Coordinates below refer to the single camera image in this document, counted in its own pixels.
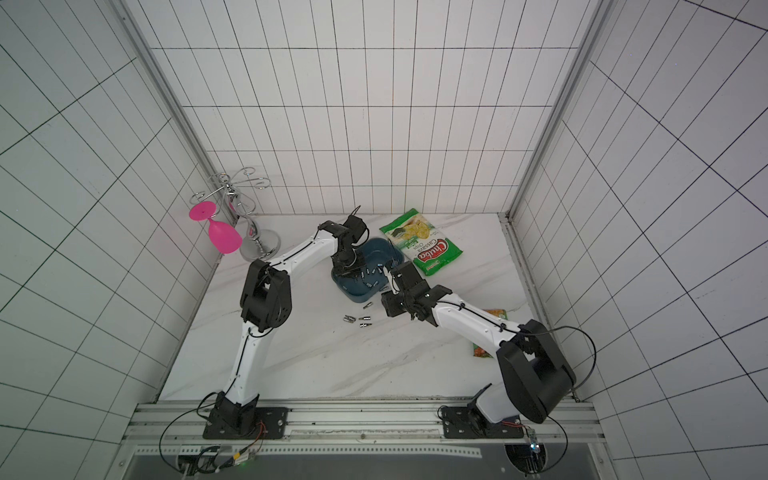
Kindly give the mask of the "dark teal storage box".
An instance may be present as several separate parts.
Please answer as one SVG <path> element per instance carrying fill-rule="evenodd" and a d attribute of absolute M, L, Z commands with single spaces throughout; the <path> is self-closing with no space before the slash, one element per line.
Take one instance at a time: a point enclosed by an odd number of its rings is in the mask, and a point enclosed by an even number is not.
<path fill-rule="evenodd" d="M 365 303 L 375 293 L 382 291 L 389 280 L 379 275 L 375 266 L 381 265 L 382 271 L 394 268 L 404 261 L 404 256 L 388 239 L 374 237 L 368 240 L 362 246 L 359 246 L 364 255 L 365 266 L 363 271 L 368 272 L 368 276 L 363 279 L 337 277 L 331 271 L 331 278 L 341 292 L 354 303 Z M 368 281 L 375 281 L 376 285 L 367 285 Z"/>

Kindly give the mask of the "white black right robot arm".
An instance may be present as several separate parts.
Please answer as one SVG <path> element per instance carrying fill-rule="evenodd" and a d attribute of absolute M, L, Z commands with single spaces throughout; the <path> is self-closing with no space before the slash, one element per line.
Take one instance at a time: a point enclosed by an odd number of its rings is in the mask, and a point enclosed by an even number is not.
<path fill-rule="evenodd" d="M 481 388 L 465 407 L 439 411 L 453 435 L 524 434 L 526 423 L 544 423 L 575 388 L 574 371 L 540 322 L 519 323 L 474 307 L 443 285 L 429 285 L 410 262 L 381 270 L 390 283 L 390 290 L 381 297 L 389 317 L 407 314 L 456 333 L 498 364 L 499 383 Z"/>

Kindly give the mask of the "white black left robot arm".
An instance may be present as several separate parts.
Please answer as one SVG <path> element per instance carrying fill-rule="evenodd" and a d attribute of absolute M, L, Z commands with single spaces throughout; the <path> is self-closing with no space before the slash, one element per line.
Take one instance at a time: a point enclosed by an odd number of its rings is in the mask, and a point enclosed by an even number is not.
<path fill-rule="evenodd" d="M 308 240 L 287 253 L 250 264 L 240 297 L 239 352 L 231 379 L 216 395 L 206 418 L 205 439 L 245 439 L 260 434 L 259 379 L 272 334 L 292 312 L 292 282 L 327 258 L 337 275 L 357 277 L 365 265 L 358 244 L 369 234 L 364 220 L 350 214 L 342 223 L 321 223 Z"/>

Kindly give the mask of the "green Chuba chips bag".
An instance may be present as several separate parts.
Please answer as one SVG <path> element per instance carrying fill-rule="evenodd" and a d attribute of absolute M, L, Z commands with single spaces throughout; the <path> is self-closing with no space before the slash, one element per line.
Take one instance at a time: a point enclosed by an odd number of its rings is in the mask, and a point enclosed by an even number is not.
<path fill-rule="evenodd" d="M 418 210 L 410 209 L 380 231 L 425 276 L 457 260 L 463 251 Z"/>

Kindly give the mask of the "chrome cup holder stand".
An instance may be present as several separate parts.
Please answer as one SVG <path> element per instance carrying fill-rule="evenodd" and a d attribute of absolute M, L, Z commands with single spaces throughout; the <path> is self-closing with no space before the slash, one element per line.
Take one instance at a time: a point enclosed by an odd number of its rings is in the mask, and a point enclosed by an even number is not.
<path fill-rule="evenodd" d="M 245 188 L 251 188 L 254 191 L 270 188 L 270 179 L 259 176 L 255 167 L 243 167 L 233 174 L 225 172 L 214 174 L 212 180 L 215 183 L 213 190 L 192 194 L 190 199 L 192 207 L 203 201 L 216 204 L 215 219 L 232 225 L 242 237 L 242 246 L 236 252 L 245 261 L 266 261 L 274 257 L 281 246 L 280 237 L 276 232 L 265 230 L 258 224 L 257 202 L 245 191 Z"/>

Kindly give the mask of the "pink plastic goblet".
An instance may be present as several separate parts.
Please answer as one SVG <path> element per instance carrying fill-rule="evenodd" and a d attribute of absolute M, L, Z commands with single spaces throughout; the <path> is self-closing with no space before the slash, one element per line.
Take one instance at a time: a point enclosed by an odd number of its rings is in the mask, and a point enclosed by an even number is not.
<path fill-rule="evenodd" d="M 232 225 L 216 220 L 216 213 L 217 206 L 214 202 L 203 201 L 190 209 L 189 218 L 208 224 L 209 239 L 218 252 L 227 255 L 238 251 L 242 246 L 242 237 Z"/>

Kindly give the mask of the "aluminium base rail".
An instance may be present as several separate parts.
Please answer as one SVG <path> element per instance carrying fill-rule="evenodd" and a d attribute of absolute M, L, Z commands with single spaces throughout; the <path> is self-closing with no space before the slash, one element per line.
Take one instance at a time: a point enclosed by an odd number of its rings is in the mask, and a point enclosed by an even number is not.
<path fill-rule="evenodd" d="M 232 438 L 222 428 L 207 433 L 208 410 L 193 402 L 138 406 L 121 449 L 132 455 L 162 455 L 167 461 L 200 451 L 221 457 L 243 447 L 261 455 L 441 455 L 479 459 L 491 446 L 559 446 L 605 443 L 593 406 L 565 400 L 543 423 L 506 420 L 492 432 L 470 428 L 465 398 L 264 400 L 257 426 Z"/>

